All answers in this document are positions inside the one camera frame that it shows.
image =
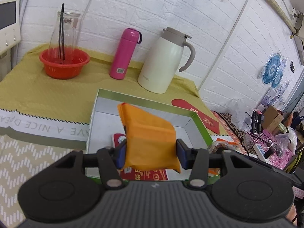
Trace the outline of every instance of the screw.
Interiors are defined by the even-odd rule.
[[[151,187],[158,188],[160,185],[158,183],[151,184]]]
[[[202,187],[205,185],[205,181],[203,181],[202,179],[192,179],[190,181],[190,185],[193,187]]]
[[[107,185],[109,187],[113,187],[113,188],[119,187],[121,184],[123,184],[123,183],[118,179],[110,179],[107,181]]]

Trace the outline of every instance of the screen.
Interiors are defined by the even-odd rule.
[[[16,2],[0,4],[0,30],[16,23]]]

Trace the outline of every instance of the orange snack package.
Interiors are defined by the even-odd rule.
[[[118,111],[127,136],[124,168],[174,169],[180,173],[172,124],[127,103],[119,104]]]

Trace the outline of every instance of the white thermos jug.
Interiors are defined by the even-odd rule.
[[[148,91],[165,93],[181,62],[184,46],[190,48],[190,57],[179,72],[186,70],[195,57],[194,47],[186,42],[190,36],[171,27],[164,29],[162,36],[151,48],[138,77],[138,83]]]

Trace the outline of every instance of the barcode label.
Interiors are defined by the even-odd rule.
[[[132,168],[131,167],[127,167],[124,169],[125,173],[131,173],[132,172]]]
[[[123,74],[125,72],[125,69],[121,69],[121,68],[118,68],[116,70],[117,73],[120,73],[120,74]]]

